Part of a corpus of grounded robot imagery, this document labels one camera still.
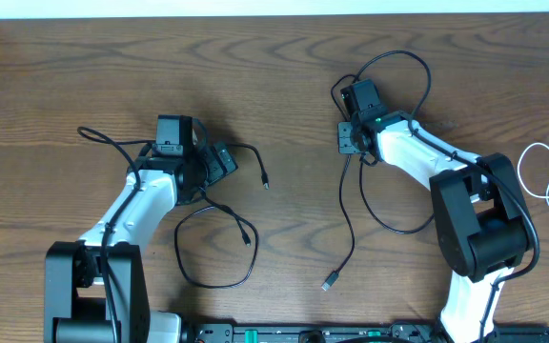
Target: black cable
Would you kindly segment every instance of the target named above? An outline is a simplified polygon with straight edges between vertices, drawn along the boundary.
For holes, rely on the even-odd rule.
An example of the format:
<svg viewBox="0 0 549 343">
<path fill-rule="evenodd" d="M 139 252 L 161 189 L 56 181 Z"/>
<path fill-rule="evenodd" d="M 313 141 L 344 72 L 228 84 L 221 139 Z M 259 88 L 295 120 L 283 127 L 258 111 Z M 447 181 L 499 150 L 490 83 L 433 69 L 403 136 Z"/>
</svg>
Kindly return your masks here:
<svg viewBox="0 0 549 343">
<path fill-rule="evenodd" d="M 152 150 L 153 143 L 146 143 L 143 148 L 141 148 L 141 151 L 137 155 L 138 157 L 143 157 L 148 154 Z"/>
<path fill-rule="evenodd" d="M 374 161 L 368 162 L 368 160 L 366 159 L 366 152 L 364 152 L 361 157 L 359 157 L 359 162 L 368 167 L 375 167 L 378 164 L 378 159 L 374 158 Z"/>
<path fill-rule="evenodd" d="M 353 255 L 353 252 L 355 251 L 355 232 L 353 231 L 353 225 L 351 224 L 351 219 L 349 218 L 349 214 L 347 214 L 347 211 L 344 209 L 344 204 L 342 203 L 342 186 L 344 184 L 344 176 L 347 174 L 347 170 L 349 169 L 349 162 L 351 162 L 351 155 L 347 156 L 347 162 L 344 164 L 344 169 L 342 170 L 342 175 L 340 175 L 340 186 L 338 187 L 338 203 L 340 204 L 340 209 L 342 210 L 342 214 L 344 214 L 344 218 L 347 221 L 347 224 L 349 225 L 349 232 L 351 233 L 351 250 L 345 257 L 344 261 L 340 264 L 340 267 L 335 270 L 336 273 L 340 273 L 344 266 L 347 265 L 347 262 L 349 262 L 349 259 L 351 259 L 351 255 Z"/>
<path fill-rule="evenodd" d="M 84 131 L 87 131 L 87 132 L 89 132 L 93 135 L 96 135 L 101 139 L 89 136 L 89 135 L 85 134 Z M 129 196 L 126 197 L 126 199 L 124 199 L 124 202 L 122 202 L 122 205 L 120 205 L 120 207 L 112 215 L 112 218 L 110 218 L 110 220 L 105 224 L 105 230 L 103 232 L 103 239 L 101 240 L 101 248 L 100 248 L 100 251 L 99 251 L 100 260 L 101 260 L 101 275 L 103 276 L 103 286 L 105 288 L 105 298 L 106 298 L 106 301 L 108 303 L 110 317 L 112 319 L 111 323 L 112 323 L 113 342 L 118 343 L 120 341 L 120 332 L 119 332 L 119 328 L 118 328 L 118 325 L 117 325 L 118 319 L 117 319 L 117 314 L 115 312 L 115 304 L 114 304 L 114 300 L 113 300 L 112 284 L 110 282 L 111 272 L 110 272 L 110 269 L 109 269 L 110 265 L 108 264 L 108 261 L 107 261 L 107 258 L 108 258 L 108 256 L 107 256 L 107 247 L 108 247 L 108 244 L 109 244 L 110 235 L 112 234 L 113 228 L 115 227 L 115 222 L 119 218 L 120 214 L 122 214 L 124 209 L 126 209 L 126 207 L 129 205 L 129 203 L 131 203 L 131 200 L 134 198 L 134 196 L 140 190 L 141 176 L 139 175 L 139 170 L 134 165 L 134 162 L 132 161 L 131 157 L 124 151 L 124 149 L 122 149 L 122 147 L 120 146 L 120 143 L 113 141 L 111 138 L 109 138 L 108 136 L 106 136 L 105 134 L 103 134 L 99 131 L 96 131 L 96 130 L 93 130 L 93 129 L 90 129 L 90 128 L 86 128 L 86 127 L 77 128 L 77 133 L 79 133 L 82 137 L 84 137 L 88 140 L 91 140 L 93 142 L 103 143 L 103 144 L 110 144 L 110 145 L 114 146 L 122 154 L 122 156 L 124 156 L 124 158 L 129 163 L 129 166 L 131 167 L 132 173 L 134 174 L 134 178 L 135 178 L 134 187 L 132 188 L 131 193 L 129 194 Z M 126 141 L 126 142 L 122 142 L 122 143 L 127 144 L 127 145 L 145 143 L 146 145 L 150 145 L 152 143 L 152 141 L 140 140 L 140 141 Z"/>
<path fill-rule="evenodd" d="M 94 135 L 97 135 L 99 136 L 101 139 L 99 138 L 95 138 L 95 137 L 92 137 L 92 136 L 89 136 L 85 133 L 83 133 L 83 131 L 88 131 Z M 95 142 L 95 143 L 101 143 L 101 144 L 110 144 L 110 145 L 118 145 L 118 146 L 123 146 L 123 145 L 133 145 L 133 144 L 153 144 L 155 141 L 151 140 L 151 139 L 137 139 L 137 140 L 132 140 L 132 141 L 113 141 L 111 138 L 107 137 L 105 134 L 99 132 L 99 131 L 95 131 L 93 129 L 90 129 L 90 128 L 86 128 L 86 127 L 79 127 L 77 128 L 77 133 L 79 133 L 79 135 L 81 135 L 82 137 L 92 141 L 92 142 Z"/>
<path fill-rule="evenodd" d="M 470 168 L 476 170 L 477 172 L 479 172 L 481 175 L 485 176 L 489 182 L 495 184 L 495 186 L 497 186 L 497 188 L 499 190 L 502 190 L 505 193 L 505 195 L 507 195 L 508 198 L 510 198 L 510 200 L 514 203 L 514 206 L 521 213 L 522 218 L 524 219 L 524 222 L 528 226 L 530 243 L 533 245 L 533 257 L 531 258 L 531 262 L 529 262 L 529 264 L 524 269 L 522 269 L 518 272 L 513 272 L 513 273 L 511 273 L 509 275 L 506 275 L 506 276 L 498 277 L 493 282 L 492 290 L 491 290 L 491 293 L 489 294 L 489 298 L 488 298 L 488 301 L 487 301 L 487 304 L 486 304 L 486 309 L 484 311 L 484 315 L 482 317 L 482 320 L 480 321 L 480 334 L 479 334 L 479 340 L 478 341 L 483 342 L 483 340 L 484 340 L 484 326 L 486 325 L 486 320 L 488 319 L 488 314 L 491 311 L 491 307 L 493 306 L 493 301 L 495 299 L 495 294 L 498 291 L 498 285 L 501 282 L 513 280 L 515 278 L 518 278 L 518 277 L 521 277 L 521 276 L 527 274 L 528 272 L 533 270 L 535 268 L 535 266 L 538 264 L 539 254 L 540 254 L 540 247 L 539 247 L 539 237 L 538 237 L 538 234 L 537 234 L 537 230 L 535 229 L 535 225 L 533 224 L 533 221 L 531 220 L 531 217 L 529 216 L 527 211 L 523 208 L 522 205 L 520 205 L 520 201 L 518 200 L 518 198 L 512 193 L 512 191 L 501 180 L 499 180 L 496 176 L 491 174 L 489 171 L 485 170 L 483 167 L 477 165 L 476 163 L 459 157 L 456 151 L 453 151 L 453 152 L 446 151 L 445 149 L 438 146 L 437 144 L 434 144 L 434 143 L 430 142 L 429 140 L 425 139 L 423 136 L 420 135 L 420 133 L 418 132 L 418 129 L 413 128 L 412 122 L 415 119 L 415 117 L 417 116 L 418 110 L 420 109 L 421 105 L 423 104 L 423 102 L 427 98 L 427 95 L 429 95 L 429 90 L 431 89 L 431 71 L 429 70 L 429 66 L 427 66 L 427 63 L 425 61 L 423 61 L 417 55 L 415 55 L 415 54 L 413 54 L 409 51 L 405 51 L 405 50 L 393 50 L 393 51 L 385 52 L 385 53 L 382 53 L 381 55 L 373 58 L 368 63 L 366 63 L 366 65 L 364 65 L 359 70 L 359 72 L 357 73 L 355 81 L 375 61 L 377 61 L 377 60 L 379 60 L 383 57 L 387 57 L 387 56 L 390 56 L 390 55 L 393 55 L 393 54 L 398 54 L 398 53 L 408 55 L 408 56 L 414 58 L 415 60 L 417 60 L 418 63 L 420 63 L 423 66 L 423 68 L 425 69 L 425 72 L 427 74 L 427 87 L 425 89 L 425 92 L 423 93 L 423 96 L 420 98 L 420 101 L 418 102 L 418 104 L 415 106 L 415 108 L 410 113 L 410 118 L 408 118 L 408 130 L 413 135 L 415 135 L 420 141 L 427 144 L 428 146 L 436 149 L 437 151 L 442 152 L 443 154 L 445 154 L 446 156 L 448 156 L 451 159 L 457 160 L 458 162 L 467 165 L 468 167 L 470 167 Z"/>
<path fill-rule="evenodd" d="M 255 158 L 257 158 L 257 162 L 259 163 L 259 168 L 262 170 L 262 184 L 264 185 L 265 189 L 270 188 L 270 183 L 268 181 L 268 174 L 266 173 L 266 168 L 264 168 L 264 162 L 262 162 L 262 157 L 259 155 L 259 151 L 256 147 L 253 145 L 245 144 L 245 143 L 227 143 L 229 147 L 237 147 L 237 148 L 245 148 L 253 151 L 255 153 Z"/>
<path fill-rule="evenodd" d="M 350 117 L 347 116 L 347 114 L 344 113 L 344 111 L 342 110 L 342 108 L 340 107 L 340 105 L 338 105 L 338 102 L 336 101 L 336 96 L 334 95 L 334 90 L 335 88 L 340 84 L 340 82 L 342 82 L 344 79 L 346 79 L 347 77 L 353 77 L 353 78 L 356 78 L 356 76 L 354 74 L 346 74 L 342 77 L 340 77 L 340 79 L 338 79 L 338 81 L 336 81 L 336 83 L 334 83 L 334 85 L 330 88 L 330 95 L 332 96 L 332 100 L 334 101 L 334 104 L 335 106 L 338 108 L 338 110 L 340 111 L 340 114 L 342 114 L 342 119 L 344 121 L 349 121 L 351 120 Z"/>
<path fill-rule="evenodd" d="M 355 78 L 356 76 L 353 75 L 353 74 L 346 74 L 346 75 L 340 77 L 340 79 L 338 79 L 338 81 L 336 81 L 336 83 L 330 89 L 330 95 L 332 96 L 332 101 L 334 101 L 334 104 L 338 108 L 338 110 L 340 111 L 340 114 L 342 115 L 342 118 L 344 119 L 344 121 L 347 121 L 347 122 L 351 119 L 344 112 L 344 110 L 340 107 L 340 105 L 338 105 L 338 102 L 336 100 L 336 96 L 334 95 L 334 90 L 340 84 L 340 82 L 342 82 L 344 79 L 346 79 L 348 77 L 354 77 Z M 351 259 L 351 256 L 353 255 L 353 252 L 355 251 L 355 232 L 353 230 L 353 225 L 351 224 L 351 219 L 349 218 L 349 214 L 347 214 L 346 210 L 344 209 L 344 203 L 342 201 L 342 188 L 343 188 L 342 186 L 344 184 L 344 177 L 347 174 L 347 170 L 349 169 L 349 163 L 350 162 L 351 162 L 351 155 L 348 155 L 347 160 L 344 164 L 344 168 L 342 169 L 342 174 L 340 175 L 340 185 L 338 187 L 338 204 L 340 205 L 340 209 L 342 210 L 342 214 L 344 214 L 344 218 L 346 219 L 347 225 L 349 226 L 349 232 L 351 233 L 351 250 L 349 251 L 347 256 L 344 258 L 344 260 L 342 261 L 340 266 L 336 270 L 332 271 L 330 273 L 330 275 L 328 276 L 328 278 L 325 279 L 325 282 L 323 283 L 323 285 L 321 285 L 321 289 L 323 291 L 329 290 L 330 287 L 332 287 L 332 285 L 334 285 L 336 280 L 338 280 L 338 275 L 340 274 L 340 271 L 342 271 L 344 266 L 346 266 L 347 262 L 349 262 L 349 260 Z"/>
<path fill-rule="evenodd" d="M 254 270 L 254 265 L 255 265 L 255 259 L 257 258 L 257 247 L 259 246 L 259 235 L 257 234 L 257 230 L 255 229 L 255 226 L 254 224 L 252 224 L 250 221 L 246 220 L 245 218 L 241 217 L 240 215 L 236 214 L 231 208 L 229 208 L 228 206 L 226 205 L 220 205 L 220 204 L 217 204 L 215 203 L 212 199 L 210 199 L 208 196 L 207 196 L 207 191 L 206 189 L 204 188 L 201 188 L 200 189 L 200 193 L 201 193 L 201 196 L 202 198 L 204 198 L 205 201 L 207 201 L 207 203 L 209 203 L 209 205 L 211 206 L 208 206 L 208 207 L 205 207 L 205 208 L 202 208 L 196 212 L 192 212 L 190 213 L 188 216 L 186 216 L 185 218 L 183 218 L 179 224 L 177 224 L 177 226 L 175 227 L 175 230 L 174 230 L 174 246 L 175 246 L 175 255 L 177 256 L 177 264 L 179 265 L 179 270 L 181 271 L 181 273 L 183 274 L 183 277 L 186 279 L 186 281 L 188 281 L 190 284 L 196 286 L 196 287 L 202 287 L 202 288 L 206 288 L 206 289 L 230 289 L 230 288 L 236 288 L 242 284 L 244 284 L 248 279 L 249 277 L 251 276 L 252 274 L 252 271 Z M 238 228 L 241 230 L 241 235 L 243 237 L 243 241 L 245 242 L 245 244 L 249 247 L 251 246 L 251 239 L 249 238 L 249 235 L 245 232 L 245 230 L 243 229 L 241 223 L 249 226 L 249 228 L 252 230 L 252 232 L 254 232 L 254 237 L 255 237 L 255 245 L 254 245 L 254 257 L 252 258 L 252 262 L 251 264 L 249 265 L 249 269 L 247 270 L 247 274 L 245 275 L 245 277 L 243 277 L 240 281 L 238 282 L 235 282 L 233 284 L 230 284 L 230 285 L 222 285 L 222 286 L 214 286 L 214 285 L 207 285 L 207 284 L 204 284 L 204 283 L 201 283 L 201 282 L 198 282 L 198 281 L 194 281 L 193 279 L 190 278 L 190 276 L 186 273 L 186 270 L 185 268 L 183 267 L 183 263 L 181 262 L 181 254 L 179 252 L 179 246 L 177 244 L 177 236 L 179 234 L 179 228 L 181 227 L 181 225 L 183 223 L 185 223 L 188 219 L 192 218 L 193 216 L 197 215 L 197 214 L 201 214 L 203 212 L 206 212 L 206 211 L 209 211 L 209 210 L 213 210 L 213 209 L 218 209 L 228 215 L 230 215 L 232 218 L 234 218 L 234 220 L 236 220 L 236 224 L 238 225 Z"/>
<path fill-rule="evenodd" d="M 361 198 L 363 199 L 363 203 L 366 205 L 366 209 L 368 209 L 368 212 L 372 215 L 372 217 L 374 218 L 374 220 L 376 222 L 378 222 L 378 224 L 382 225 L 383 228 L 391 231 L 391 232 L 395 232 L 397 234 L 412 234 L 412 233 L 417 233 L 417 232 L 420 232 L 421 230 L 425 229 L 427 226 L 429 226 L 429 224 L 431 224 L 431 222 L 434 220 L 434 214 L 432 213 L 429 218 L 427 218 L 427 220 L 425 220 L 424 223 L 422 223 L 420 226 L 418 226 L 417 228 L 415 229 L 412 229 L 412 230 L 399 230 L 399 229 L 396 229 L 396 228 L 393 228 L 387 224 L 385 224 L 382 220 L 380 220 L 380 218 L 378 218 L 376 216 L 376 214 L 374 213 L 374 211 L 372 211 L 372 208 L 370 207 L 370 205 L 368 204 L 368 200 L 366 199 L 366 195 L 365 193 L 363 192 L 363 164 L 361 164 L 359 166 L 359 192 L 361 193 Z"/>
</svg>

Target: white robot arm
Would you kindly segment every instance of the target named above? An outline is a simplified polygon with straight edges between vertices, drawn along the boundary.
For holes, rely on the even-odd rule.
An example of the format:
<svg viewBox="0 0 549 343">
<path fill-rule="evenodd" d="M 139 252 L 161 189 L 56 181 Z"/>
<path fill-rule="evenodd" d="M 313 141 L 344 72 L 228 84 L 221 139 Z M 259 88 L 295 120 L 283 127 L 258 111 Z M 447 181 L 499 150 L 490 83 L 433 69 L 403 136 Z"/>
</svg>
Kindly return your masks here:
<svg viewBox="0 0 549 343">
<path fill-rule="evenodd" d="M 159 116 L 156 140 L 134 161 L 126 185 L 105 215 L 76 242 L 52 245 L 46 257 L 44 342 L 110 343 L 114 337 L 121 343 L 182 341 L 179 315 L 150 311 L 141 254 L 162 218 L 177 204 L 192 202 L 199 192 L 206 196 L 207 186 L 237 169 L 225 144 L 208 146 L 205 139 L 201 146 L 195 145 L 193 121 L 185 116 Z M 100 134 L 79 128 L 83 136 L 82 130 Z M 99 137 L 104 140 L 89 139 L 111 144 L 107 136 Z M 264 171 L 262 179 L 268 182 Z M 249 244 L 249 237 L 242 232 Z M 77 295 L 77 287 L 99 284 L 106 287 L 105 303 Z M 110 310 L 101 317 L 107 308 Z"/>
<path fill-rule="evenodd" d="M 407 113 L 387 111 L 369 79 L 341 93 L 351 121 L 338 124 L 339 151 L 369 153 L 377 161 L 401 168 L 432 192 L 438 243 L 453 269 L 448 301 L 439 319 L 444 330 L 454 342 L 478 340 L 482 325 L 483 333 L 490 333 L 500 292 L 485 323 L 482 318 L 492 284 L 511 274 L 531 246 L 522 218 L 506 203 L 504 194 L 459 160 L 483 165 L 506 179 L 522 199 L 511 163 L 500 154 L 481 158 L 461 151 L 425 131 L 417 121 L 409 125 L 412 118 Z M 476 214 L 472 203 L 490 199 L 495 199 L 494 208 Z"/>
<path fill-rule="evenodd" d="M 477 162 L 479 155 L 460 151 L 441 139 L 423 130 L 417 121 L 413 121 L 414 129 L 421 129 L 422 136 L 448 152 L 456 151 L 458 155 L 472 162 Z M 430 189 L 429 179 L 444 171 L 459 171 L 467 166 L 453 160 L 440 151 L 426 145 L 415 135 L 410 134 L 408 122 L 401 120 L 387 126 L 377 137 L 378 153 L 383 162 L 397 166 L 410 174 L 427 190 Z M 479 201 L 478 194 L 470 197 L 472 202 Z M 453 272 L 448 301 L 440 314 L 440 321 L 454 342 L 474 342 L 478 340 L 480 321 L 484 314 L 491 285 L 500 276 L 512 273 L 514 268 L 501 268 L 489 272 L 481 281 L 473 282 L 468 276 Z M 496 294 L 493 306 L 485 323 L 484 334 L 493 328 L 493 313 L 500 292 Z"/>
</svg>

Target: white wall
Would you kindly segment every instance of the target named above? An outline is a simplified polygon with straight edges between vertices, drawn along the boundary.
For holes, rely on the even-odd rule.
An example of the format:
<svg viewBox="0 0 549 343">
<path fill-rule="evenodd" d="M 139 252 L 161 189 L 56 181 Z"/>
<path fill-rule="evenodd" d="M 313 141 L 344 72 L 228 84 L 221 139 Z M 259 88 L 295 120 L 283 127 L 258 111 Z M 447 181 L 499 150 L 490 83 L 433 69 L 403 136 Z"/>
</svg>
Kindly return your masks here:
<svg viewBox="0 0 549 343">
<path fill-rule="evenodd" d="M 0 19 L 549 11 L 549 0 L 0 0 Z"/>
</svg>

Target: green led light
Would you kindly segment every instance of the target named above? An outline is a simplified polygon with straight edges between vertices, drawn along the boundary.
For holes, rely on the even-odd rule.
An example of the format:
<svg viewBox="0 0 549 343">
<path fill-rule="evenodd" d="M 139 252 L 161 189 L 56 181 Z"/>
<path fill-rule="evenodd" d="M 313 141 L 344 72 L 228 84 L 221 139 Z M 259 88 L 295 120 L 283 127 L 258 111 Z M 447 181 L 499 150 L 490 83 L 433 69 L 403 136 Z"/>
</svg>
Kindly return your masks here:
<svg viewBox="0 0 549 343">
<path fill-rule="evenodd" d="M 368 337 L 374 337 L 374 336 L 380 336 L 380 332 L 379 331 L 368 332 Z"/>
<path fill-rule="evenodd" d="M 245 330 L 245 343 L 258 343 L 257 330 Z"/>
</svg>

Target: wooden table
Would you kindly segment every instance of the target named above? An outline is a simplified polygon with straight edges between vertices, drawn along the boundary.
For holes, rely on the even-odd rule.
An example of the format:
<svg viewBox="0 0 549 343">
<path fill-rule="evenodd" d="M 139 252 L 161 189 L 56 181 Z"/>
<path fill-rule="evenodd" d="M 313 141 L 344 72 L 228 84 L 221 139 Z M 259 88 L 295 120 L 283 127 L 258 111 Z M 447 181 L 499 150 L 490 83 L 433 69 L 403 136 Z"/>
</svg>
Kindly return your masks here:
<svg viewBox="0 0 549 343">
<path fill-rule="evenodd" d="M 173 228 L 191 209 L 166 216 L 143 260 L 152 309 L 238 323 L 435 319 L 450 282 L 435 227 L 411 236 L 380 228 L 359 197 L 356 159 L 344 190 L 356 252 L 331 290 L 319 288 L 350 248 L 329 89 L 397 49 L 432 69 L 419 115 L 427 130 L 515 163 L 529 143 L 549 144 L 549 14 L 0 21 L 0 341 L 41 340 L 46 250 L 89 229 L 123 187 L 119 153 L 75 128 L 153 138 L 161 113 L 195 116 L 216 139 L 255 144 L 271 189 L 251 152 L 236 151 L 240 170 L 210 190 L 260 232 L 254 273 L 236 290 L 183 280 Z M 425 85 L 405 57 L 369 75 L 392 109 L 409 111 Z M 526 163 L 528 186 L 543 192 L 549 156 L 536 151 Z M 429 193 L 396 168 L 368 170 L 366 183 L 377 213 L 401 228 L 432 210 Z M 541 260 L 505 285 L 496 320 L 549 324 L 549 210 L 526 201 Z M 223 214 L 196 218 L 180 237 L 187 268 L 203 281 L 234 281 L 251 258 Z"/>
</svg>

